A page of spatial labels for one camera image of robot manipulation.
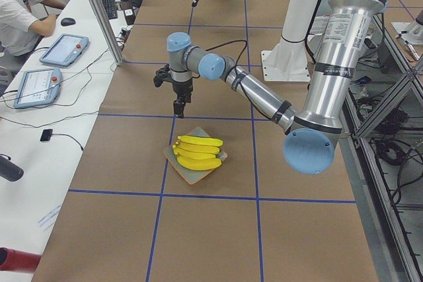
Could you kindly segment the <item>black computer mouse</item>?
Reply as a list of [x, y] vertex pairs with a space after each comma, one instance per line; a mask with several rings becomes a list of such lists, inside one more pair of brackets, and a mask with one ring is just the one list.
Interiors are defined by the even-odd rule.
[[71, 26], [71, 25], [74, 25], [75, 23], [76, 21], [74, 18], [63, 18], [61, 19], [61, 22], [60, 22], [62, 26]]

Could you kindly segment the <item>aluminium frame rack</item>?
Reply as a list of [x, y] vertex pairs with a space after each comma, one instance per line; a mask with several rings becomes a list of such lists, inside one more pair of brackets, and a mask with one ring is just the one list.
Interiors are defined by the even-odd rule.
[[379, 281], [422, 280], [422, 46], [417, 9], [374, 18], [344, 104], [342, 144]]

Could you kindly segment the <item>red cylinder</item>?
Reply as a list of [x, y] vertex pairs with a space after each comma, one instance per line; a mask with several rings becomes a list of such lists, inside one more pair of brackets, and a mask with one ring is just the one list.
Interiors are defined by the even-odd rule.
[[1, 248], [1, 271], [34, 273], [41, 255], [10, 248]]

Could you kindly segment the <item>lower teach pendant tablet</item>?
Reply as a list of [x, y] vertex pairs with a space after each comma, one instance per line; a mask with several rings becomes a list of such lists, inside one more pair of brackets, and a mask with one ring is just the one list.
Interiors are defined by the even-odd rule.
[[52, 104], [61, 91], [62, 73], [57, 67], [25, 71], [14, 108], [24, 109]]

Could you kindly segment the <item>upper teach pendant tablet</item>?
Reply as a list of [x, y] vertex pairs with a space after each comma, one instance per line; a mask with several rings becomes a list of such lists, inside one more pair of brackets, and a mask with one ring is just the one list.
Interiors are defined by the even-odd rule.
[[39, 59], [45, 65], [69, 67], [89, 45], [86, 36], [62, 34]]

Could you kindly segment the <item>aluminium frame post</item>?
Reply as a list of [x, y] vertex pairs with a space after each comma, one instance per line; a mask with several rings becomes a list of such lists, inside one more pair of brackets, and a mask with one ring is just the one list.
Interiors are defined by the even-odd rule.
[[117, 66], [121, 65], [123, 63], [123, 55], [118, 47], [118, 43], [116, 41], [115, 34], [112, 30], [111, 24], [109, 22], [109, 19], [106, 15], [106, 11], [103, 7], [101, 0], [89, 0], [89, 3], [92, 7], [93, 13], [95, 14], [95, 17], [100, 25], [100, 29], [102, 30], [102, 33], [104, 35], [104, 38], [106, 40], [106, 43], [108, 45], [108, 49], [110, 50], [114, 61]]

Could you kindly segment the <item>teach pendant tablet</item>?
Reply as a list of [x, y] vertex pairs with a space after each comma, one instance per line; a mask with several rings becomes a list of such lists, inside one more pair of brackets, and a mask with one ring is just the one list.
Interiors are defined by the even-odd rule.
[[52, 104], [61, 91], [62, 73], [57, 67], [25, 71], [14, 108], [24, 109]]
[[39, 59], [45, 65], [69, 67], [89, 45], [86, 36], [62, 34]]

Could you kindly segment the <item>black cylinder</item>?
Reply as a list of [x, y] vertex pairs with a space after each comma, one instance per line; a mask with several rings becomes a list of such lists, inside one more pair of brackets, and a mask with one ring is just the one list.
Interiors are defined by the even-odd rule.
[[2, 178], [16, 182], [24, 175], [24, 170], [11, 161], [11, 157], [1, 154], [0, 175]]

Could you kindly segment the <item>person in white shirt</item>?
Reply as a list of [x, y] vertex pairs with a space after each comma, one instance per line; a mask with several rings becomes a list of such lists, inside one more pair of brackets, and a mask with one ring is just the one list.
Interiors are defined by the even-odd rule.
[[63, 10], [58, 0], [1, 0], [1, 45], [14, 57], [24, 59], [34, 51], [43, 37], [51, 36], [56, 15], [40, 20], [32, 14], [32, 5], [43, 4]]

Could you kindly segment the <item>yellow banana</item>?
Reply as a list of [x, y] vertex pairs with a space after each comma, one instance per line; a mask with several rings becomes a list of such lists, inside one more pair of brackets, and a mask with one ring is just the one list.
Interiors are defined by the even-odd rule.
[[218, 155], [220, 153], [220, 148], [215, 146], [209, 146], [209, 145], [196, 145], [196, 144], [190, 144], [190, 143], [184, 143], [184, 142], [176, 142], [173, 144], [173, 146], [183, 149], [190, 152], [196, 152], [196, 153], [208, 153], [213, 155]]
[[222, 161], [217, 158], [197, 160], [179, 156], [177, 157], [177, 161], [181, 166], [195, 171], [213, 170], [222, 165]]
[[179, 149], [178, 147], [173, 147], [173, 153], [175, 155], [185, 156], [195, 160], [206, 160], [206, 159], [216, 159], [216, 155], [211, 153], [197, 153], [192, 151], [187, 151], [184, 149]]
[[204, 145], [212, 147], [220, 147], [223, 145], [223, 141], [213, 137], [199, 137], [193, 135], [179, 135], [178, 140], [180, 142], [189, 143], [193, 145]]

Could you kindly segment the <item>grey square plate orange rim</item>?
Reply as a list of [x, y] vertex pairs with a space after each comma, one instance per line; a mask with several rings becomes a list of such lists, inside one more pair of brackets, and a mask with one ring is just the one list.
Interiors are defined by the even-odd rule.
[[[195, 127], [194, 129], [192, 129], [191, 131], [189, 131], [185, 135], [193, 135], [193, 136], [199, 136], [199, 137], [211, 137], [204, 129], [202, 129], [199, 126]], [[176, 140], [174, 141], [173, 144], [175, 144], [176, 142], [180, 142], [178, 140], [178, 136], [177, 136], [177, 138], [176, 138]], [[178, 174], [182, 177], [182, 179], [184, 179], [188, 184], [193, 185], [193, 184], [198, 183], [200, 180], [205, 178], [208, 174], [210, 174], [211, 172], [213, 172], [216, 169], [215, 168], [213, 170], [195, 171], [195, 170], [190, 170], [190, 169], [187, 169], [187, 168], [181, 166], [177, 161], [177, 157], [179, 157], [181, 155], [175, 155], [173, 153], [173, 147], [175, 147], [175, 146], [173, 146], [173, 144], [169, 145], [167, 148], [165, 148], [163, 150], [163, 153], [166, 156], [169, 163], [171, 164], [171, 166], [178, 172]], [[217, 157], [217, 159], [221, 160], [222, 164], [223, 164], [223, 162], [227, 159], [228, 155], [221, 147], [222, 146], [219, 147], [220, 153], [218, 155], [216, 155], [216, 157]]]

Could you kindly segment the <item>black keyboard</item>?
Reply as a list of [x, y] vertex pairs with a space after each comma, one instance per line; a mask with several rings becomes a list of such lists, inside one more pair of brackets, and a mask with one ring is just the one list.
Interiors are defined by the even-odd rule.
[[101, 0], [106, 16], [109, 20], [118, 18], [117, 6], [115, 0]]

